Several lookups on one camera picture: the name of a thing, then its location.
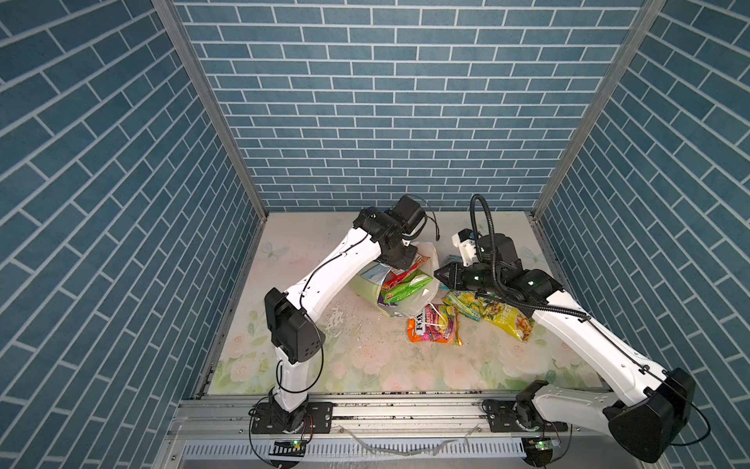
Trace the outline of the teal Fox's candy bag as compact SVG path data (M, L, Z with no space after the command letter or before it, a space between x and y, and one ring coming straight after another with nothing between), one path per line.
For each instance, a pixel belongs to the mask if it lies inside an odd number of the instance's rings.
M460 266L464 265L463 259L460 255L450 254L447 255L445 259L443 259L443 262L441 262L441 267L445 267L451 263L458 263Z

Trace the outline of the yellow-green snack packet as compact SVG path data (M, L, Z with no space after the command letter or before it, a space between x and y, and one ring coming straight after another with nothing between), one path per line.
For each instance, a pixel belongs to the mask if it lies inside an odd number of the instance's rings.
M533 332L533 320L519 309L496 300L486 302L482 318L521 342L527 342Z

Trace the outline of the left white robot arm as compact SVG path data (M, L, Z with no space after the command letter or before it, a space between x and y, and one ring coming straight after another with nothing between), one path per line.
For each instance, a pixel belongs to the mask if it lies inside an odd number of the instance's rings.
M328 303L372 262L408 269L417 256L411 242L427 223L420 203L404 195L395 206L363 209L353 228L306 277L285 291L272 288L264 302L271 343L277 350L277 385L271 402L285 412L306 406L308 361L321 352L324 334L316 326Z

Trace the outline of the floral paper gift bag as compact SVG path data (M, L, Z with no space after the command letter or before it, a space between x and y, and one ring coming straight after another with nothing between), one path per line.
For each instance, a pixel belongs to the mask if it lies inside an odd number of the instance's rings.
M373 262L349 283L356 295L388 317L414 317L431 303L439 290L434 271L439 267L431 242L417 242L412 265L398 270Z

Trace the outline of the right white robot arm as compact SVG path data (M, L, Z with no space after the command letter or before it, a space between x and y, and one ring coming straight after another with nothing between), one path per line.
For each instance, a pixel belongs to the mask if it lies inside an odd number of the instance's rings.
M564 422L612 437L640 461L656 463L673 446L693 409L695 380L668 371L605 328L548 273L523 267L513 240L470 229L452 243L461 259L435 272L452 290L495 294L562 339L607 384L607 391L561 388L535 380L516 397L519 426L536 431Z

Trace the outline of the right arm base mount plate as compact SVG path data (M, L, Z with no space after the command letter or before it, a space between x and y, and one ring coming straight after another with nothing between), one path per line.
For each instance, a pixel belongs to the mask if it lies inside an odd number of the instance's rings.
M517 401L486 399L480 403L480 409L492 433L550 433L555 436L568 431L567 423L544 420L530 405Z

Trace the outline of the green Fox's Spring Tea candy bag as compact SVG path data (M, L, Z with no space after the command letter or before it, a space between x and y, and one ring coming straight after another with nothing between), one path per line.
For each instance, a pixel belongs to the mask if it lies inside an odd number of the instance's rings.
M468 291L449 291L443 297L443 303L451 306L464 317L479 322L484 317L486 303L474 293Z

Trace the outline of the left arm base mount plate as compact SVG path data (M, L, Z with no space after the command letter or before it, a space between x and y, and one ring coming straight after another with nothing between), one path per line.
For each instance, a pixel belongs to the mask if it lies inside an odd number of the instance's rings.
M312 402L306 400L296 410L284 410L271 398L271 402L259 402L248 412L251 417L251 432L260 435L292 434L303 431L329 434L333 417L332 402Z

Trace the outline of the green snack packet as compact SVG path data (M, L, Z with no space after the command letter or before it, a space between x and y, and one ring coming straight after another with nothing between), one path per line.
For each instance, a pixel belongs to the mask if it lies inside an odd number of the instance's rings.
M378 302L383 305L398 305L417 293L422 293L431 281L431 276L417 270L389 289L382 287Z

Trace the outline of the orange Fox's fruit candy bag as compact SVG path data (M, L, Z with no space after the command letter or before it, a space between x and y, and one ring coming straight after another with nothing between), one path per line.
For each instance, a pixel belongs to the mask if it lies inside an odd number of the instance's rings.
M410 342L431 342L461 346L458 335L458 312L452 306L429 303L420 313L407 323L407 337Z

